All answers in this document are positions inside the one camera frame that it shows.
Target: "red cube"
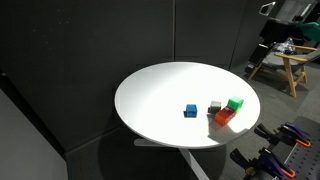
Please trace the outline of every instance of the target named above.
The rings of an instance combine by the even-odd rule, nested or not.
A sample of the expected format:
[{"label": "red cube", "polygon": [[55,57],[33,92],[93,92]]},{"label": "red cube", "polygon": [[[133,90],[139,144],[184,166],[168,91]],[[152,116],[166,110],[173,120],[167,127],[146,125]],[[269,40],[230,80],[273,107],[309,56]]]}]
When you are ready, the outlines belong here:
[{"label": "red cube", "polygon": [[216,113],[214,120],[224,126],[236,115],[236,112],[228,107],[224,107],[222,110]]}]

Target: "black backdrop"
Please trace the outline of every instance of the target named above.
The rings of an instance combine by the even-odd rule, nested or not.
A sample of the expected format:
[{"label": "black backdrop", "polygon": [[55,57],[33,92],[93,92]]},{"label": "black backdrop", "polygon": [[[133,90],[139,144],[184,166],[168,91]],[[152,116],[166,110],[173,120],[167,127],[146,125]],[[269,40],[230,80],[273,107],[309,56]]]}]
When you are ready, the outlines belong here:
[{"label": "black backdrop", "polygon": [[262,0],[5,0],[0,68],[66,151],[121,124],[113,94],[170,61],[247,61]]}]

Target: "round white table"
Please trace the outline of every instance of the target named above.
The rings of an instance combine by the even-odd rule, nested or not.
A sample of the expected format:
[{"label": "round white table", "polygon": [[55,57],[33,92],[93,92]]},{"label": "round white table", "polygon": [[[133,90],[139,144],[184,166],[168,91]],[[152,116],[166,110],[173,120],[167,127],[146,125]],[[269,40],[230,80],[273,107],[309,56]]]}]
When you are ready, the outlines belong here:
[{"label": "round white table", "polygon": [[[244,103],[221,127],[207,114],[208,107],[211,101],[219,101],[223,108],[233,96]],[[196,118],[184,117],[187,104],[196,104]],[[241,136],[260,113],[259,98],[244,80],[221,68],[192,62],[156,64],[131,74],[117,89],[115,107],[132,131],[156,144],[179,148],[188,158],[192,155],[186,149],[220,146]]]}]

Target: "cube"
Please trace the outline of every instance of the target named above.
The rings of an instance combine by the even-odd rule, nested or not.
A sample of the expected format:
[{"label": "cube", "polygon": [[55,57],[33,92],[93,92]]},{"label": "cube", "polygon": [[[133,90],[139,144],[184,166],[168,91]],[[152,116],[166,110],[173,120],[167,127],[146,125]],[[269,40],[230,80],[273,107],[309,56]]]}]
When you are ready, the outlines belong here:
[{"label": "cube", "polygon": [[197,117],[197,106],[195,104],[187,104],[186,117]]},{"label": "cube", "polygon": [[238,113],[242,107],[243,102],[243,99],[234,96],[229,99],[227,107]]},{"label": "cube", "polygon": [[224,126],[236,115],[236,112],[228,107],[224,107],[221,111],[217,112],[214,116],[214,120]]},{"label": "cube", "polygon": [[208,113],[209,114],[215,114],[217,113],[218,111],[221,110],[221,102],[218,102],[218,101],[211,101],[211,105],[210,107],[208,108]]}]

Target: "black floor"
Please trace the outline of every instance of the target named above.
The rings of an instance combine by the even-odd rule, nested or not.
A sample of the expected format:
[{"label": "black floor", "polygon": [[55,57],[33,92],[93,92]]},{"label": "black floor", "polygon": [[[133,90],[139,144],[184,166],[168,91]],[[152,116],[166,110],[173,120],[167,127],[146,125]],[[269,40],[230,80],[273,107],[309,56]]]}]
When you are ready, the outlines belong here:
[{"label": "black floor", "polygon": [[[247,81],[244,67],[231,70]],[[308,83],[297,87],[297,99],[288,95],[287,84],[265,73],[256,75],[248,83],[261,103],[258,123],[276,129],[281,123],[293,122],[303,116],[320,123],[320,64],[307,66]],[[98,138],[68,152],[69,180],[196,180],[188,164],[177,149],[135,147],[137,136],[126,127]],[[229,153],[238,148],[246,158],[259,155],[258,150],[268,143],[255,135],[253,129],[218,148],[191,150],[195,159],[212,180],[238,180],[244,170],[237,166]]]}]

